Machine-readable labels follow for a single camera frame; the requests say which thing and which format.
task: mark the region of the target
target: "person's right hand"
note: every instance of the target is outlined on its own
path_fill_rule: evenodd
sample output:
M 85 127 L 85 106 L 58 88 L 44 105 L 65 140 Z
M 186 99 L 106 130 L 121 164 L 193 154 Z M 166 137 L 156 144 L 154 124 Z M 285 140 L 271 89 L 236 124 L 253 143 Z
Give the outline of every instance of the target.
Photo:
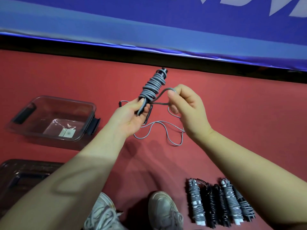
M 181 122 L 187 135 L 198 142 L 207 137 L 213 129 L 211 128 L 204 104 L 201 98 L 189 87 L 178 85 L 174 88 L 176 92 L 169 90 L 169 107 L 174 114 L 181 114 Z

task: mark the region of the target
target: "person's right arm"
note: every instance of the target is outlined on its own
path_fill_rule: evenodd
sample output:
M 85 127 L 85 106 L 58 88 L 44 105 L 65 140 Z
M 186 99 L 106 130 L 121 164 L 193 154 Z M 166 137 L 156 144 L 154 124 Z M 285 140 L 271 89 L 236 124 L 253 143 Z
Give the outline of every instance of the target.
M 307 229 L 307 183 L 214 131 L 201 98 L 184 85 L 175 90 L 171 111 L 255 211 L 274 229 Z

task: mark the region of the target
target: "white sneaker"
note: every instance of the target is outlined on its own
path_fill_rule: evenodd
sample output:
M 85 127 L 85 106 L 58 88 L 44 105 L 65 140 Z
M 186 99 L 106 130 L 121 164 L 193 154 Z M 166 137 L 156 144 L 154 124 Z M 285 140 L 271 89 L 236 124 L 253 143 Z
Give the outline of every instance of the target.
M 183 216 L 172 198 L 163 191 L 155 192 L 148 202 L 148 216 L 154 230 L 182 230 Z
M 114 203 L 105 194 L 100 193 L 90 215 L 84 222 L 84 230 L 127 230 L 119 221 Z

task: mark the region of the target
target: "red floor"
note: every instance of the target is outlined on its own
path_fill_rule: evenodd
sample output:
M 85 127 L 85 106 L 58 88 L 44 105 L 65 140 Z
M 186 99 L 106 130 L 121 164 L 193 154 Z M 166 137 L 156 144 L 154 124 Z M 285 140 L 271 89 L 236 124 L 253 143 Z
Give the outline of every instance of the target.
M 4 50 L 0 50 L 0 68 L 0 162 L 11 158 L 67 162 L 77 153 L 26 143 L 22 136 L 5 131 L 5 124 L 34 97 L 50 95 L 93 102 L 102 127 L 118 101 L 136 98 L 157 69 Z M 166 82 L 166 87 L 182 83 L 194 89 L 203 99 L 215 130 L 307 181 L 306 85 L 178 69 L 169 69 Z M 182 126 L 165 106 L 154 106 L 153 120 Z M 137 135 L 147 131 L 142 129 Z M 171 131 L 170 136 L 180 141 L 179 133 Z M 185 218 L 185 229 L 205 229 L 192 224 L 188 217 L 185 180 L 193 177 L 215 183 L 222 176 L 187 136 L 182 146 L 173 147 L 163 127 L 156 125 L 148 138 L 130 137 L 126 141 L 103 191 L 117 209 L 124 211 L 121 218 L 128 216 L 125 225 L 131 229 L 147 224 L 146 198 L 155 190 L 166 191 L 174 199 Z M 257 216 L 253 223 L 233 229 L 270 227 Z

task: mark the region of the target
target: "hand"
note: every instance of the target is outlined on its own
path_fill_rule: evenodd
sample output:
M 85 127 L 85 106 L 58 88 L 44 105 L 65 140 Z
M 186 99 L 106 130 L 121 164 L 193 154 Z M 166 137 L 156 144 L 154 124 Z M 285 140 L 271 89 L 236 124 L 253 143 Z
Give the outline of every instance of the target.
M 180 120 L 187 135 L 193 141 L 199 141 L 213 132 L 201 98 L 185 85 L 178 85 L 174 89 L 176 92 L 169 90 L 167 93 L 169 107 L 174 114 L 181 114 Z
M 144 102 L 144 98 L 138 101 L 138 98 L 128 102 L 124 106 L 117 108 L 108 122 L 108 126 L 116 130 L 117 133 L 127 138 L 136 133 L 148 115 L 150 104 L 147 104 L 140 116 L 134 114 L 139 110 Z

